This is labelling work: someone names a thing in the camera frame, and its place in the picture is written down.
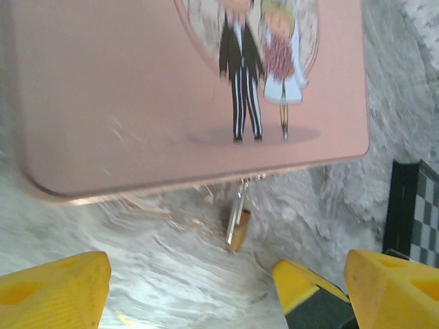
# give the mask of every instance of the black and white checkerboard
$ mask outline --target black and white checkerboard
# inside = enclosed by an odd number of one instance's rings
[[[423,170],[418,174],[410,258],[439,267],[439,183]]]
[[[394,162],[383,252],[439,268],[439,175],[425,162]]]

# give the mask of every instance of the cartoon groom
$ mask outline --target cartoon groom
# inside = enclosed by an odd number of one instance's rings
[[[242,142],[247,107],[255,141],[262,141],[261,109],[257,93],[259,78],[264,76],[261,56],[247,23],[254,0],[219,0],[226,9],[219,48],[219,71],[232,85],[233,138]]]

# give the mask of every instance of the marble surface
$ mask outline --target marble surface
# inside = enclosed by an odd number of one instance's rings
[[[347,251],[380,250],[392,160],[439,164],[436,2],[364,1],[367,156],[254,183],[234,255],[223,237],[234,184],[130,198],[141,212],[48,206],[19,190],[0,130],[0,275],[99,249],[113,269],[100,328],[286,328],[270,267],[289,258],[344,287]]]

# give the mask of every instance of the bride's blonde hair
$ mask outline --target bride's blonde hair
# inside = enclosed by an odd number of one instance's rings
[[[296,19],[293,13],[293,5],[289,1],[285,0],[261,0],[261,16],[265,18],[266,14],[279,12],[282,16],[288,20],[290,36],[294,33],[294,24]]]

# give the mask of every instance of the black suit jacket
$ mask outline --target black suit jacket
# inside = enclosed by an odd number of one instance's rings
[[[242,36],[242,55],[233,26],[229,26],[227,22],[227,16],[224,20],[221,45],[219,47],[219,71],[224,75],[228,71],[228,79],[230,81],[235,78],[236,72],[242,66],[243,57],[244,65],[248,67],[250,75],[256,83],[260,76],[264,76],[261,56],[247,22]]]

